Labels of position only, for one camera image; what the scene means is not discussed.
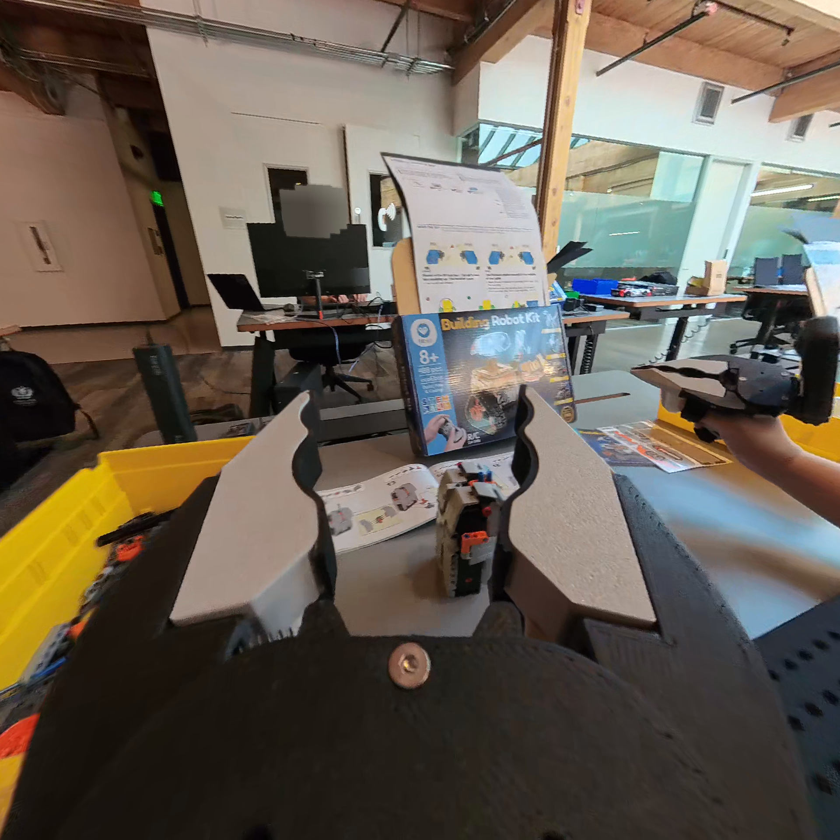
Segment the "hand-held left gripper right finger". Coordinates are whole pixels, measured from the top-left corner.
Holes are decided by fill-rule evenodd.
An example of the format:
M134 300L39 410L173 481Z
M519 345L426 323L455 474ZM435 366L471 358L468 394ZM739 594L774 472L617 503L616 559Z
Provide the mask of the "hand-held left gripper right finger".
M653 629L612 469L531 387L522 387L511 463L518 488L501 512L495 583L533 631L583 618Z

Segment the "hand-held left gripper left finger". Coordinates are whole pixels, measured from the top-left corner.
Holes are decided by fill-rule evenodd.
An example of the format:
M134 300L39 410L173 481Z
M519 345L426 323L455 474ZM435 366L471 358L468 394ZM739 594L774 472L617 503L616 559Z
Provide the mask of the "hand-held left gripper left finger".
M261 631L299 631L309 606L334 599L333 537L314 489L318 420L310 393L300 393L221 469L174 625L243 616Z

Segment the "grey brick robot model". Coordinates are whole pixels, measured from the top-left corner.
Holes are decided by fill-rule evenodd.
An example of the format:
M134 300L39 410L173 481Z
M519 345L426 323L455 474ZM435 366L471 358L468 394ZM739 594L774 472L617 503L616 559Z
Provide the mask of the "grey brick robot model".
M518 488L511 462L507 453L432 469L437 480L435 557L452 599L478 594L490 578L501 508Z

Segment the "yellow plastic bin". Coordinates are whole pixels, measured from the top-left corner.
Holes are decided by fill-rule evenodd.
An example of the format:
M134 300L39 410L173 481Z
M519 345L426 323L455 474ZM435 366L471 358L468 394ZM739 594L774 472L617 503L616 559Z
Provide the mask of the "yellow plastic bin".
M680 429L687 434L694 431L692 423L678 413L666 410L662 404L658 406L656 419L667 427ZM835 463L839 462L839 383L835 384L833 413L828 423L813 426L786 414L782 415L781 422L791 440L805 451Z
M79 560L135 508L173 513L97 607L38 715L5 832L13 838L240 837L270 821L277 640L253 621L171 620L221 473L257 436L107 453L9 534L12 560Z

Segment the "person's right forearm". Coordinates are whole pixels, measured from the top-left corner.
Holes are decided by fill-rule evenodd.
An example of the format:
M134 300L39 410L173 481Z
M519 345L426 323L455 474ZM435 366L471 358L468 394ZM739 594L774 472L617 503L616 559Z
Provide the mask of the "person's right forearm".
M789 460L747 465L816 515L839 526L839 464L799 451Z

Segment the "wooden office desk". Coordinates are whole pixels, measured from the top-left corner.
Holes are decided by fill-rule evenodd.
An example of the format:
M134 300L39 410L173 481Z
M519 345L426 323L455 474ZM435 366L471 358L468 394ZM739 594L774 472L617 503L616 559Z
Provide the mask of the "wooden office desk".
M747 299L745 294L712 297L581 296L583 303L626 314L626 322L636 325L633 333L650 332L651 328L660 331L654 349L645 355L635 350L631 352L631 367L699 355L711 324L727 319L732 312L739 314Z
M280 411L282 385L275 370L277 351L288 352L289 348L324 340L338 346L339 336L346 340L367 341L369 348L391 340L395 319L396 305L392 301L329 304L321 313L292 305L256 313L243 312L237 322L238 331L255 335L249 414L263 417ZM319 364L293 361L295 373L300 373L301 378L308 377L314 382L312 387L325 388L322 385L324 370Z

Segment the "grey desk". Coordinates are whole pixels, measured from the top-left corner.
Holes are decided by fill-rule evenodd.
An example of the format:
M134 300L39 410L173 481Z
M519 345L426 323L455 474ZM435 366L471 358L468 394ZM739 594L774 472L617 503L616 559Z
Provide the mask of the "grey desk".
M373 459L406 451L407 437L320 450L319 489L373 476ZM624 470L642 498L707 572L751 638L838 595L838 529L736 464L667 475ZM449 599L433 577L434 535L424 524L393 539L335 553L334 601L352 635L465 637L488 605L479 594ZM665 607L654 599L660 625Z

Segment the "person's right hand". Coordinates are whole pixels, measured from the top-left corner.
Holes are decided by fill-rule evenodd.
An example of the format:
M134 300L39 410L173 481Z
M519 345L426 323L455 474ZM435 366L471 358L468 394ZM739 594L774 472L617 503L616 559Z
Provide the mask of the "person's right hand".
M799 451L778 417L713 413L702 424L744 465L789 460Z

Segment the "cardboard box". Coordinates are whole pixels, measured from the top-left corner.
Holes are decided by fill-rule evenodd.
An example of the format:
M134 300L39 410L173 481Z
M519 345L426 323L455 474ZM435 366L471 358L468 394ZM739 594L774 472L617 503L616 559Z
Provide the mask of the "cardboard box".
M686 285L686 294L691 297L719 297L727 289L728 262L725 259L705 261L703 276L693 276Z

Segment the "open instruction booklet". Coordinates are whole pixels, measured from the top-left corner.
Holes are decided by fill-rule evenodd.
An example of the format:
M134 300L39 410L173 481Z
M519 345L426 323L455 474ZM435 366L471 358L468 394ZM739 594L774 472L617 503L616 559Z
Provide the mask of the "open instruction booklet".
M334 551L370 547L434 522L438 486L456 466L454 460L431 467L411 464L349 486L321 490Z

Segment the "dark green tower device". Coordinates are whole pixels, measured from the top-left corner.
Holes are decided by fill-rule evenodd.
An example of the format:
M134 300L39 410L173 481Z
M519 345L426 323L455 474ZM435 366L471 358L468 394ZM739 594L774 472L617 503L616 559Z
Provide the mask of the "dark green tower device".
M172 348L147 343L133 348L132 353L163 444L197 441Z

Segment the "black laptop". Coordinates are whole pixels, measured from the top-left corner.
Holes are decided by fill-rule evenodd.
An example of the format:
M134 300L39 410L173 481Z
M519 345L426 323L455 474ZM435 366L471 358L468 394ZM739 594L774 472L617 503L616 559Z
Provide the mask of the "black laptop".
M245 275L210 273L206 277L228 309L247 313L269 310Z

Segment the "black backpack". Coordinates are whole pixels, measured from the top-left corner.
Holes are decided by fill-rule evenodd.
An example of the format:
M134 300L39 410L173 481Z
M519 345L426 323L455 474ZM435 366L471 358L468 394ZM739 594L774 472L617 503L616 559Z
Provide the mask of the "black backpack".
M77 430L77 404L49 363L34 353L1 352L2 438L13 446Z

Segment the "black monitor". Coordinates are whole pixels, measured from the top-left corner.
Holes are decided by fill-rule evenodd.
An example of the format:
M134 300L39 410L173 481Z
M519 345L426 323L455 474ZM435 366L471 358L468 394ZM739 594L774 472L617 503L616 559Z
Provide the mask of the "black monitor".
M323 295L371 293L366 226L350 224L327 238L291 237L279 224L246 227L262 297L313 296L315 274Z

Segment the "wooden post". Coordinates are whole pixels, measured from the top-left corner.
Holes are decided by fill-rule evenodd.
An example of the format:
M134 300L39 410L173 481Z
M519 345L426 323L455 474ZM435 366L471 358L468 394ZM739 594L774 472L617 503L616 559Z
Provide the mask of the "wooden post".
M554 257L559 243L574 109L591 10L590 1L557 1L553 7L553 37L536 192L542 254L546 261Z

